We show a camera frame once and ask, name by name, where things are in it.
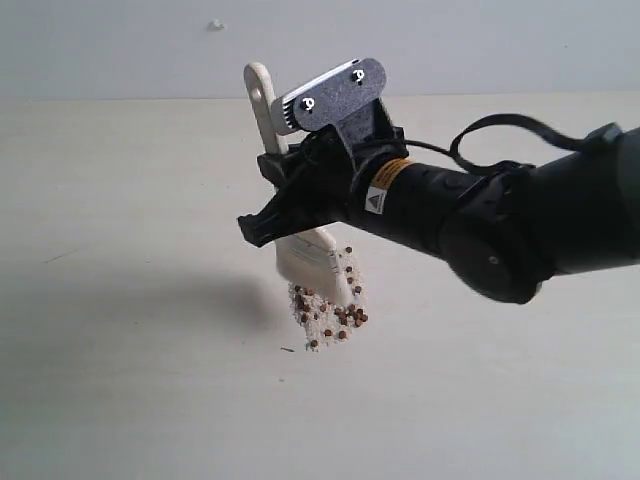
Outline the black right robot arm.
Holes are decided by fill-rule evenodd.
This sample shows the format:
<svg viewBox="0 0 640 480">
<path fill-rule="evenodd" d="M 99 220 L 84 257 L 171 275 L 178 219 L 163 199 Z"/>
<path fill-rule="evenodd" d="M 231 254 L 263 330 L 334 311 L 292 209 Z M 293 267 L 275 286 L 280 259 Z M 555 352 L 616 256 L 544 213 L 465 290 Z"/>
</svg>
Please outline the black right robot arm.
<svg viewBox="0 0 640 480">
<path fill-rule="evenodd" d="M 440 259 L 475 292 L 512 304 L 558 275 L 637 264 L 638 131 L 607 124 L 572 139 L 523 126 L 565 156 L 478 166 L 451 147 L 455 168 L 444 169 L 411 161 L 399 132 L 348 144 L 326 128 L 261 157 L 277 193 L 239 227 L 259 247 L 341 222 Z"/>
</svg>

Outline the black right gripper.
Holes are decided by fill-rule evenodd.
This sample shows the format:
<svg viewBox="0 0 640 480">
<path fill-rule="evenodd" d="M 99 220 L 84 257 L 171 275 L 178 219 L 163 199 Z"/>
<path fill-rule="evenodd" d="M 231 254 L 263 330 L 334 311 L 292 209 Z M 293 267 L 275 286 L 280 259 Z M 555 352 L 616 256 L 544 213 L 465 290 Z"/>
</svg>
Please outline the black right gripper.
<svg viewBox="0 0 640 480">
<path fill-rule="evenodd" d="M 361 230 L 403 230 L 402 179 L 374 180 L 405 159 L 404 131 L 350 145 L 332 126 L 309 135 L 287 153 L 257 157 L 260 174 L 281 188 L 257 214 L 237 218 L 244 239 L 261 248 L 312 228 L 342 222 Z"/>
</svg>

